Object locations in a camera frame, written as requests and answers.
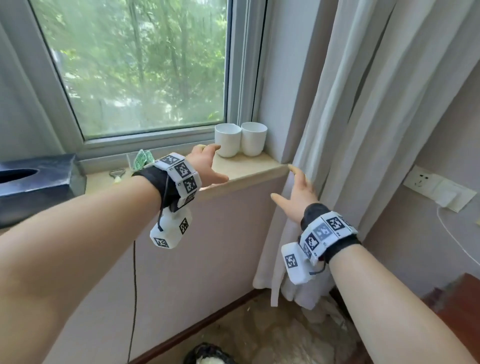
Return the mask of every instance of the tree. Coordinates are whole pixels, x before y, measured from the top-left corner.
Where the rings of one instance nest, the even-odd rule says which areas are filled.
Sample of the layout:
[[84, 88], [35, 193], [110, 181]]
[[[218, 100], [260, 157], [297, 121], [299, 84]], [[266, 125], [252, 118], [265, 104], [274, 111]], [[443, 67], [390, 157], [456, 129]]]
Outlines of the tree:
[[223, 118], [227, 0], [32, 0], [87, 138]]

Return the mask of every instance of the white cable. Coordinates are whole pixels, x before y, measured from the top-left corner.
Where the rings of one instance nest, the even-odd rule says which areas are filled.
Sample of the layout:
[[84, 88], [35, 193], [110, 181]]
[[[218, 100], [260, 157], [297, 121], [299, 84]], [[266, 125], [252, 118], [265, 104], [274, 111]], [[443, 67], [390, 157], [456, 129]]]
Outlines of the white cable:
[[455, 239], [455, 236], [453, 236], [452, 233], [447, 229], [447, 227], [445, 226], [444, 222], [442, 221], [442, 218], [440, 217], [440, 213], [439, 213], [439, 212], [440, 212], [440, 208], [441, 208], [441, 206], [438, 206], [438, 207], [437, 207], [437, 217], [438, 217], [438, 219], [440, 220], [442, 226], [445, 228], [445, 230], [448, 232], [448, 234], [452, 237], [452, 239], [455, 240], [455, 242], [458, 244], [458, 246], [459, 246], [460, 248], [462, 248], [462, 250], [465, 252], [465, 254], [468, 255], [471, 260], [473, 260], [475, 263], [477, 263], [477, 264], [480, 266], [480, 263], [479, 263], [474, 257], [472, 257], [472, 256], [464, 249], [464, 247], [462, 246], [462, 244], [460, 244], [460, 243], [458, 242], [458, 240]]

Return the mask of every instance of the wall socket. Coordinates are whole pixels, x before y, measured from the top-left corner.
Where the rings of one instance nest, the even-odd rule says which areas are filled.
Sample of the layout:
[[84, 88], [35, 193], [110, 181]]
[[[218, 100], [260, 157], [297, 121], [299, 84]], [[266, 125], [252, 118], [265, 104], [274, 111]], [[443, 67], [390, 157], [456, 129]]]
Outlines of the wall socket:
[[450, 210], [455, 212], [460, 211], [477, 194], [467, 187], [419, 166], [413, 166], [403, 181], [403, 185], [437, 203], [456, 194], [456, 197], [447, 205]]

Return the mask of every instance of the hand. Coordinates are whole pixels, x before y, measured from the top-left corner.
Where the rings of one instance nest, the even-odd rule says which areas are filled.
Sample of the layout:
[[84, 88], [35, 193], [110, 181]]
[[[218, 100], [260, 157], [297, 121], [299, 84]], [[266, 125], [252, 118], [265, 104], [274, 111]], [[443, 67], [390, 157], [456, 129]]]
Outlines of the hand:
[[305, 177], [305, 173], [291, 164], [288, 168], [295, 175], [290, 199], [287, 200], [279, 194], [271, 194], [270, 197], [292, 221], [300, 224], [308, 205], [318, 202], [317, 194], [313, 190], [312, 183]]
[[192, 152], [185, 157], [200, 175], [202, 187], [228, 182], [228, 176], [217, 173], [212, 169], [215, 151], [219, 149], [220, 146], [218, 144], [209, 144], [207, 146], [197, 145], [194, 146]]

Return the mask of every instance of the pink wall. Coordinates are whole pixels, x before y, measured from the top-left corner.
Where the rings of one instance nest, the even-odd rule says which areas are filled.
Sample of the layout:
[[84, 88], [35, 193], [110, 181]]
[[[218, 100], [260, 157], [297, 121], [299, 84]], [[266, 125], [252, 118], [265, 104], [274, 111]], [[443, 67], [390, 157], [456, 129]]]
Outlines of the pink wall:
[[[415, 164], [480, 192], [480, 65], [473, 69]], [[437, 205], [400, 186], [365, 240], [365, 246], [417, 295], [443, 287], [480, 267], [441, 226]], [[480, 197], [458, 214], [440, 211], [451, 233], [480, 261]]]
[[[192, 206], [193, 222], [173, 250], [137, 240], [138, 311], [132, 357], [252, 290], [274, 211], [270, 193], [285, 178]], [[68, 321], [46, 364], [124, 364], [133, 316], [132, 249]]]

